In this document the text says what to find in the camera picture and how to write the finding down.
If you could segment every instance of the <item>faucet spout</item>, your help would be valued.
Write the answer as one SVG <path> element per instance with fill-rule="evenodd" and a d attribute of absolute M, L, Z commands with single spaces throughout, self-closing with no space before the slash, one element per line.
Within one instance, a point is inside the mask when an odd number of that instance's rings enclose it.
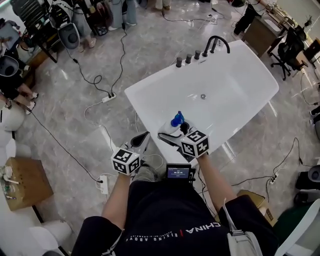
<path fill-rule="evenodd" d="M 230 46 L 229 46 L 228 42 L 227 42 L 224 38 L 222 38 L 222 37 L 220 37 L 220 36 L 218 36 L 218 35 L 213 35 L 213 36 L 211 36 L 211 37 L 209 38 L 208 43 L 206 44 L 205 50 L 204 50 L 204 52 L 202 53 L 202 56 L 203 56 L 203 57 L 207 57 L 207 56 L 208 56 L 208 50 L 209 50 L 209 47 L 210 47 L 211 42 L 212 42 L 213 39 L 214 39 L 213 46 L 212 46 L 212 49 L 210 50 L 210 52 L 211 52 L 212 54 L 215 52 L 215 48 L 216 48 L 216 46 L 217 46 L 217 43 L 218 43 L 218 40 L 219 40 L 219 39 L 220 39 L 222 42 L 224 42 L 224 44 L 225 44 L 225 46 L 226 46 L 226 52 L 227 52 L 228 54 L 230 53 Z"/>

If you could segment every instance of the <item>fisheye view of room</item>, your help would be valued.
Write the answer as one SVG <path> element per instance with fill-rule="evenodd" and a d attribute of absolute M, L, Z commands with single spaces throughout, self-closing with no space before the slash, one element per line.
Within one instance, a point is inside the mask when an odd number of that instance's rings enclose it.
<path fill-rule="evenodd" d="M 0 256 L 320 255 L 320 0 L 0 0 Z"/>

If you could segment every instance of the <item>bag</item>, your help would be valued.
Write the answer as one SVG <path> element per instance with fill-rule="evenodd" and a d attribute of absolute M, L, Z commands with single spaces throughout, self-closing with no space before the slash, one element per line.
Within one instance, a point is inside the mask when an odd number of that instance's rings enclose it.
<path fill-rule="evenodd" d="M 237 229 L 226 208 L 224 199 L 223 209 L 229 223 L 230 233 L 227 234 L 231 256 L 263 256 L 256 236 L 252 232 Z"/>

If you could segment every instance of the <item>black shorts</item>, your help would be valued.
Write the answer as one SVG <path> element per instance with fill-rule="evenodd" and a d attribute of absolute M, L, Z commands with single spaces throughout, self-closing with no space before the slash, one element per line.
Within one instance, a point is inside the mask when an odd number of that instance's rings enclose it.
<path fill-rule="evenodd" d="M 0 77 L 0 90 L 7 99 L 13 100 L 19 95 L 18 87 L 24 82 L 19 74 L 20 72 L 18 71 L 14 76 Z"/>

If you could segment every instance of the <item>marble floor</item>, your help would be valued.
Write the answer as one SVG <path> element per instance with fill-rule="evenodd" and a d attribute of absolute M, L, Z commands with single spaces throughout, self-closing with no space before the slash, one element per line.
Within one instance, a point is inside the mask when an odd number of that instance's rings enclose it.
<path fill-rule="evenodd" d="M 211 35 L 223 36 L 229 42 L 235 40 L 232 25 L 239 20 L 243 9 L 236 10 L 224 0 L 219 3 L 223 6 L 225 19 L 218 19 L 217 24 L 201 20 L 169 22 L 151 8 L 137 8 L 138 25 L 130 27 L 123 39 L 126 54 L 122 60 L 123 74 L 114 87 L 117 99 L 96 105 L 86 114 L 92 122 L 106 127 L 116 146 L 136 133 L 135 111 L 124 94 L 126 88 L 169 66 L 182 48 L 179 56 L 183 58 L 187 53 L 203 50 Z M 166 17 L 172 20 L 205 19 L 209 14 L 222 18 L 211 10 L 209 3 L 173 0 Z M 111 31 L 97 38 L 95 48 L 86 49 L 83 53 L 71 52 L 88 80 L 93 81 L 95 76 L 102 75 L 102 81 L 97 85 L 101 89 L 110 90 L 110 85 L 120 74 L 119 61 L 123 54 L 120 39 L 123 35 L 121 29 Z M 212 163 L 231 184 L 271 175 L 273 168 L 289 152 L 295 137 L 299 139 L 300 155 L 306 165 L 315 164 L 315 157 L 319 156 L 320 144 L 309 124 L 309 111 L 313 106 L 307 105 L 302 97 L 303 89 L 309 102 L 319 101 L 315 85 L 318 80 L 312 68 L 307 71 L 310 82 L 305 77 L 302 79 L 301 73 L 283 81 L 282 70 L 270 67 L 272 59 L 269 56 L 264 55 L 261 60 L 277 80 L 278 93 L 245 127 L 210 156 Z M 108 135 L 103 128 L 84 119 L 86 107 L 100 102 L 107 94 L 82 79 L 78 66 L 65 50 L 58 54 L 57 64 L 47 59 L 36 70 L 36 80 L 34 90 L 39 93 L 39 98 L 33 111 L 35 116 L 93 177 L 114 173 Z M 139 117 L 137 127 L 140 131 L 145 129 Z M 54 196 L 37 206 L 44 220 L 64 219 L 70 224 L 73 235 L 64 245 L 70 251 L 83 220 L 100 215 L 106 198 L 85 170 L 56 143 L 34 116 L 27 116 L 16 133 L 16 139 L 29 145 L 32 157 L 42 161 Z M 159 154 L 154 143 L 147 153 Z M 148 161 L 154 167 L 161 163 L 157 156 L 150 157 Z M 298 172 L 306 170 L 299 164 L 298 145 L 295 144 L 280 167 L 276 182 L 268 186 L 271 209 L 276 217 L 292 205 Z M 266 181 L 266 178 L 250 180 L 234 186 L 234 189 L 236 192 L 246 189 L 266 196 Z M 115 178 L 110 177 L 109 182 L 112 189 Z M 200 191 L 200 182 L 197 180 L 194 184 Z"/>

